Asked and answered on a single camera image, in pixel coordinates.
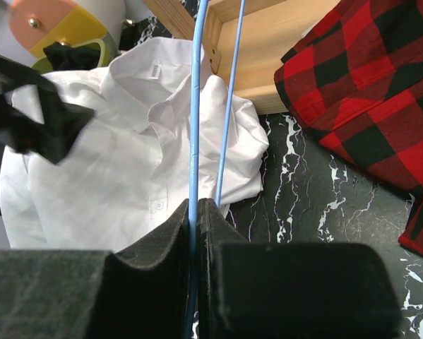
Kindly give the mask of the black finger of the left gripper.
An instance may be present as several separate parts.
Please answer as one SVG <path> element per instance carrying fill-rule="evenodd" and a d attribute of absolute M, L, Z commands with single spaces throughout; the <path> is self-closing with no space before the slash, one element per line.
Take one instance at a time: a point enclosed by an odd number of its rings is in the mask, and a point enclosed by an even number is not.
<path fill-rule="evenodd" d="M 42 110 L 38 123 L 6 101 L 6 93 L 33 85 Z M 70 152 L 95 111 L 63 102 L 55 84 L 35 69 L 0 55 L 0 142 L 20 154 L 37 153 L 53 164 Z"/>

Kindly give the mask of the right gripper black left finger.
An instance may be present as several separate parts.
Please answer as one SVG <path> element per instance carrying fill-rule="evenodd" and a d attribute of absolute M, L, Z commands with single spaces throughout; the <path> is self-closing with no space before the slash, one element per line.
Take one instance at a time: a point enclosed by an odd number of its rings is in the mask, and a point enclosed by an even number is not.
<path fill-rule="evenodd" d="M 1 250 L 0 338 L 181 338 L 188 204 L 118 253 Z"/>

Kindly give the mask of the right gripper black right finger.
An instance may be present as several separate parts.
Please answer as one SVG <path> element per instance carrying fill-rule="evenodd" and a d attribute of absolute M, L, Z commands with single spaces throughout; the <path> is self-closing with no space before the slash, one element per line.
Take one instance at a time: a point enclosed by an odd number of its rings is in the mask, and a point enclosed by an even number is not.
<path fill-rule="evenodd" d="M 211 199 L 198 204 L 201 338 L 397 338 L 401 310 L 364 244 L 250 242 Z"/>

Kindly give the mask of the blue wire hanger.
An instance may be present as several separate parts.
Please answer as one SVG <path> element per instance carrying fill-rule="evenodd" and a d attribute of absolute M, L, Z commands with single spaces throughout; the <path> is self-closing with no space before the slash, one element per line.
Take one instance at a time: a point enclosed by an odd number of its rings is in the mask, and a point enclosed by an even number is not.
<path fill-rule="evenodd" d="M 225 171 L 227 152 L 227 139 L 230 129 L 230 112 L 234 91 L 234 81 L 239 56 L 239 43 L 244 19 L 245 0 L 240 1 L 237 32 L 235 35 L 232 68 L 230 72 L 230 84 L 228 88 L 227 104 L 225 110 L 225 123 L 222 132 L 222 144 L 218 167 L 218 185 L 215 193 L 215 202 L 220 205 L 222 185 Z M 196 268 L 196 226 L 198 222 L 198 175 L 199 175 L 199 138 L 200 138 L 200 79 L 201 79 L 201 49 L 205 17 L 208 2 L 202 1 L 193 32 L 193 46 L 191 53 L 191 111 L 190 111 L 190 151 L 189 151 L 189 288 L 186 308 L 183 338 L 190 339 L 193 332 L 193 316 L 197 298 L 197 268 Z"/>

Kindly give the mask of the white shirt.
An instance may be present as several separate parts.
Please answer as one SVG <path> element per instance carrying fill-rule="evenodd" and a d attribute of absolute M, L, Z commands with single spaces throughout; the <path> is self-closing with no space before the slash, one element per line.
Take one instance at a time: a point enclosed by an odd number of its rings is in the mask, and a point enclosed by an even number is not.
<path fill-rule="evenodd" d="M 57 71 L 64 102 L 95 110 L 53 165 L 6 147 L 0 209 L 13 249 L 121 251 L 189 195 L 192 41 L 154 37 L 91 71 Z M 213 198 L 228 89 L 201 52 L 199 198 Z M 221 211 L 262 188 L 268 137 L 251 101 L 233 95 Z"/>

